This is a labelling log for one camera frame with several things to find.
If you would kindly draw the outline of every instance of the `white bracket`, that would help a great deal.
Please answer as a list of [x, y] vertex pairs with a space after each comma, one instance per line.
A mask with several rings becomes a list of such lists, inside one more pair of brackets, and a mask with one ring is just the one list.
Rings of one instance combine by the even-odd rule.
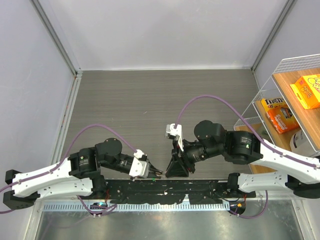
[[148, 177], [150, 163], [148, 160], [139, 160], [143, 157], [143, 155], [145, 155], [144, 152], [139, 149], [137, 149], [136, 152], [133, 154], [134, 158], [129, 172], [129, 175], [133, 178], [141, 177], [145, 179]]
[[[35, 171], [26, 172], [26, 173], [17, 173], [14, 179], [12, 180], [12, 182], [13, 183], [20, 182], [20, 180], [22, 179], [26, 179], [38, 174], [49, 172], [56, 165], [57, 163], [51, 166], [47, 166], [47, 167], [35, 170]], [[31, 194], [38, 191], [39, 189], [44, 189], [47, 186], [55, 185], [55, 184], [66, 182], [66, 181], [78, 180], [78, 178], [76, 178], [75, 176], [69, 175], [70, 171], [71, 171], [71, 164], [70, 164], [70, 161], [68, 161], [66, 158], [57, 170], [47, 175], [37, 177], [29, 181], [24, 181], [22, 183], [12, 186], [12, 190], [14, 190], [14, 196], [19, 198], [24, 198], [24, 197], [30, 196]]]
[[172, 123], [172, 124], [168, 124], [166, 126], [166, 129], [165, 129], [165, 136], [168, 138], [168, 139], [172, 139], [172, 137], [174, 137], [174, 139], [176, 141], [178, 141], [178, 145], [181, 149], [181, 151], [183, 152], [184, 151], [184, 144], [183, 144], [183, 136], [182, 136], [182, 126], [180, 124], [178, 124], [175, 128], [175, 124]]
[[264, 142], [269, 146], [271, 146], [273, 149], [282, 152], [283, 155], [279, 155], [261, 144], [260, 153], [263, 155], [263, 158], [257, 161], [254, 161], [251, 164], [261, 165], [268, 168], [279, 170], [280, 172], [285, 173], [286, 175], [290, 175], [298, 179], [304, 184], [316, 184], [320, 182], [319, 168], [314, 168], [314, 167], [307, 166], [302, 163], [293, 161], [291, 159], [286, 158], [286, 155], [310, 164], [315, 164], [317, 166], [319, 165], [318, 158], [301, 156], [299, 154], [277, 147], [265, 139], [264, 139]]
[[291, 189], [287, 188], [286, 182], [288, 182], [288, 175], [279, 171], [260, 174], [241, 173], [238, 177], [239, 190], [245, 193], [265, 190], [291, 191]]
[[38, 200], [43, 199], [58, 199], [74, 196], [89, 196], [93, 188], [92, 180], [90, 178], [77, 179], [74, 181], [65, 181], [54, 185], [48, 185], [39, 189], [37, 192], [40, 194]]

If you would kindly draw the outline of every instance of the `black motor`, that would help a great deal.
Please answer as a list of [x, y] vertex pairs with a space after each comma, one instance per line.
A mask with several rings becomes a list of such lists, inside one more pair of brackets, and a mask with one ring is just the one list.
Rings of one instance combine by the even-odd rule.
[[183, 140], [183, 151], [173, 140], [171, 161], [166, 170], [166, 177], [188, 177], [195, 172], [195, 163], [224, 156], [227, 162], [239, 165], [250, 164], [263, 156], [260, 154], [260, 142], [247, 131], [227, 131], [221, 124], [204, 120], [194, 128], [198, 141]]

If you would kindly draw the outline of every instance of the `snack box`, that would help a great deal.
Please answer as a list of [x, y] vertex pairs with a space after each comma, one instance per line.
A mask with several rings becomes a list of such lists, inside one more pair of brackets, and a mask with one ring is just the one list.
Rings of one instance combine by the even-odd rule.
[[302, 76], [290, 87], [304, 109], [320, 107], [320, 74]]
[[286, 133], [299, 127], [296, 118], [288, 107], [277, 107], [270, 109], [266, 115], [273, 123], [274, 128], [279, 134]]
[[287, 104], [282, 97], [276, 98], [262, 98], [261, 104], [267, 113], [270, 109], [278, 108], [278, 107], [286, 107]]

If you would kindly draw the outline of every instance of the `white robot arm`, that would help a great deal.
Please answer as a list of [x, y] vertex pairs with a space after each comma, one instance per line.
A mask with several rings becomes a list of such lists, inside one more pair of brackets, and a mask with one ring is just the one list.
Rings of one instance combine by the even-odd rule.
[[177, 129], [179, 134], [174, 124], [166, 128], [166, 136], [173, 139], [174, 147], [167, 177], [187, 177], [195, 171], [196, 162], [223, 155], [227, 162], [234, 164], [261, 165], [278, 170], [260, 174], [231, 173], [228, 177], [229, 191], [287, 190], [304, 198], [320, 198], [318, 158], [292, 153], [266, 140], [261, 144], [250, 132], [226, 131], [220, 124], [207, 120], [194, 128], [198, 139], [195, 142], [182, 139], [181, 125]]

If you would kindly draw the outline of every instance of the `orange snack box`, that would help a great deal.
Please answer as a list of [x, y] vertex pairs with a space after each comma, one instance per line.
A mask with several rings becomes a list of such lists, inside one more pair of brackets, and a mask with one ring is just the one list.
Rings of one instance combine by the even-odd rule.
[[302, 76], [290, 87], [304, 109], [320, 107], [320, 74]]
[[279, 134], [283, 134], [299, 127], [297, 120], [288, 107], [270, 109], [266, 115], [271, 120]]

